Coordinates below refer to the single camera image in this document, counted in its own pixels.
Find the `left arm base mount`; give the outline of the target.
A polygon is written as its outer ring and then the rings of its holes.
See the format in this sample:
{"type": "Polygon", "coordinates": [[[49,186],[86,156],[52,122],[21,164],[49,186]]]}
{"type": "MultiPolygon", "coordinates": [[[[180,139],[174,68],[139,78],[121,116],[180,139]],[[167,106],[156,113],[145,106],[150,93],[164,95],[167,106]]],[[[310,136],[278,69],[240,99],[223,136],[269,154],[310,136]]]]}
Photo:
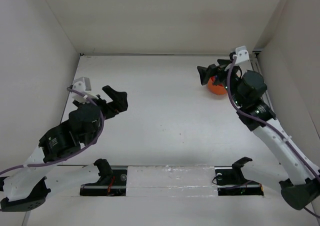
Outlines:
{"type": "Polygon", "coordinates": [[[83,197],[124,197],[127,190],[128,167],[110,166],[106,159],[98,159],[94,165],[99,169],[97,182],[83,184],[79,195],[83,197]]]}

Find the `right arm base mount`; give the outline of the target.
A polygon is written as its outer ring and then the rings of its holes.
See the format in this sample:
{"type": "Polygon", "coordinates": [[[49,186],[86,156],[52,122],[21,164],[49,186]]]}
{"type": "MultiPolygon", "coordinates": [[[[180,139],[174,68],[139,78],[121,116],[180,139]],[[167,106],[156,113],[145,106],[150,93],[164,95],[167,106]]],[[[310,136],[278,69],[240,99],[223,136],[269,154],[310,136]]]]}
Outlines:
{"type": "Polygon", "coordinates": [[[252,159],[243,157],[231,166],[215,167],[211,183],[217,186],[218,196],[264,196],[262,185],[245,179],[241,168],[252,159]]]}

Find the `orange round organizer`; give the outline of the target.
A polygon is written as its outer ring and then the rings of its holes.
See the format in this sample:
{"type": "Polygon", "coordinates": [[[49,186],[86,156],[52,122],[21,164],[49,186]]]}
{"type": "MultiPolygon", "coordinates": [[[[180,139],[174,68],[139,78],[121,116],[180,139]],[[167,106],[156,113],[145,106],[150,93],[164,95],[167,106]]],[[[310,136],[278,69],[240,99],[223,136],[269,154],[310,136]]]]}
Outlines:
{"type": "Polygon", "coordinates": [[[215,85],[214,82],[215,82],[215,77],[211,77],[207,83],[207,88],[211,93],[218,96],[227,94],[227,90],[222,84],[215,85]]]}

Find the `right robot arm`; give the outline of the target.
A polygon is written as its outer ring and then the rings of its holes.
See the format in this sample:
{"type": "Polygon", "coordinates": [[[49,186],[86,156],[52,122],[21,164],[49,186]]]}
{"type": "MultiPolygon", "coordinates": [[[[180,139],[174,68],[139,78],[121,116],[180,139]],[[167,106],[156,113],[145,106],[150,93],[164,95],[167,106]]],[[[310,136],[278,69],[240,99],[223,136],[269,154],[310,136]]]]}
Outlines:
{"type": "Polygon", "coordinates": [[[200,83],[210,78],[222,85],[240,121],[258,137],[278,161],[274,169],[259,168],[249,157],[232,164],[231,177],[240,185],[261,183],[280,193],[295,210],[305,209],[320,195],[320,168],[312,163],[284,131],[276,114],[264,103],[267,90],[263,76],[253,70],[242,72],[231,60],[220,59],[219,65],[198,66],[200,83]]]}

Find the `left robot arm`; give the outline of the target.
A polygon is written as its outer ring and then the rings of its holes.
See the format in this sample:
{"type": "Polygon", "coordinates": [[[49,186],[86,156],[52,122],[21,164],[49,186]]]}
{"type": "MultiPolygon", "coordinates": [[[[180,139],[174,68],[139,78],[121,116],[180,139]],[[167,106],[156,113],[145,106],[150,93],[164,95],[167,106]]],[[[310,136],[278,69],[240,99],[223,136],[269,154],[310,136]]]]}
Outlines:
{"type": "Polygon", "coordinates": [[[47,174],[57,165],[81,154],[97,143],[104,129],[105,120],[127,111],[128,94],[116,91],[109,85],[102,90],[110,102],[99,95],[92,95],[82,83],[67,89],[73,97],[76,110],[66,121],[49,129],[39,140],[38,146],[22,165],[1,171],[1,212],[28,212],[38,208],[46,199],[77,185],[107,185],[115,181],[113,170],[106,159],[54,178],[47,174]]]}

